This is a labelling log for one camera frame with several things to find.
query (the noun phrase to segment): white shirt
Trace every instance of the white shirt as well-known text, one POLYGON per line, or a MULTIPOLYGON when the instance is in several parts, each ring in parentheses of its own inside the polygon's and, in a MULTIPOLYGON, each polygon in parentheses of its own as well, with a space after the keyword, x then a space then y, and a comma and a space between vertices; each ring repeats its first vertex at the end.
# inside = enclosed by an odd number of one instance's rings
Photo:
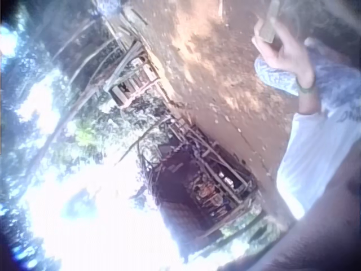
POLYGON ((328 116, 295 114, 277 174, 277 188, 296 219, 323 195, 353 144, 361 138, 360 112, 356 111, 345 104, 328 116))

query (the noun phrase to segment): green bracelet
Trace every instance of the green bracelet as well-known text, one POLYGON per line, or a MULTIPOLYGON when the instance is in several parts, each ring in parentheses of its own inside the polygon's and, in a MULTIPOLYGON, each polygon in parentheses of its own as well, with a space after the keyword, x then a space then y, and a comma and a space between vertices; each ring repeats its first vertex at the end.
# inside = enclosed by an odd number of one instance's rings
POLYGON ((316 83, 316 79, 314 80, 314 83, 312 84, 312 86, 308 89, 303 88, 300 83, 298 82, 298 78, 296 77, 296 84, 298 87, 298 90, 302 93, 311 93, 315 90, 315 83, 316 83))

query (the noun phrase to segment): hut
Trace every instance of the hut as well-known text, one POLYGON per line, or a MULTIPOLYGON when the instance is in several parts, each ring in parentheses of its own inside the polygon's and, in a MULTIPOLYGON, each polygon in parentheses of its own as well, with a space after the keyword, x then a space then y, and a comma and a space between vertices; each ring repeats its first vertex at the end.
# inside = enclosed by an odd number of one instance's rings
POLYGON ((187 261, 249 210, 257 187, 251 172, 196 126, 173 119, 168 128, 173 136, 158 146, 159 162, 141 157, 148 189, 187 261))

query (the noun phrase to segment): dirt path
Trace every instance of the dirt path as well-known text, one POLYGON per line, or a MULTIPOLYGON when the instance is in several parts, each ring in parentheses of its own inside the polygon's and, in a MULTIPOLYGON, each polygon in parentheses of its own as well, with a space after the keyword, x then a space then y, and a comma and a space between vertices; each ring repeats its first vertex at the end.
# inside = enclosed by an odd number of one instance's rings
POLYGON ((125 14, 153 53, 168 96, 260 181, 266 210, 288 224, 275 177, 296 100, 257 78, 251 0, 132 0, 125 14), (132 12, 133 8, 144 20, 132 12))

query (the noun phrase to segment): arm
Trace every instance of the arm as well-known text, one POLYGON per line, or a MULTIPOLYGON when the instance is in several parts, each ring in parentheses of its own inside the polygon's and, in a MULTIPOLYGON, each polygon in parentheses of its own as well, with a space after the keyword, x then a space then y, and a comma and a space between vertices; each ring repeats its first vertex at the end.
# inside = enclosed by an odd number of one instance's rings
POLYGON ((313 115, 321 112, 321 101, 315 86, 315 74, 312 69, 297 75, 298 83, 298 113, 313 115))
POLYGON ((299 86, 298 112, 302 115, 320 112, 321 102, 314 86, 315 73, 305 46, 292 36, 285 25, 275 19, 271 22, 283 43, 281 49, 274 50, 259 36, 262 20, 259 20, 254 27, 253 44, 270 67, 295 74, 299 86))

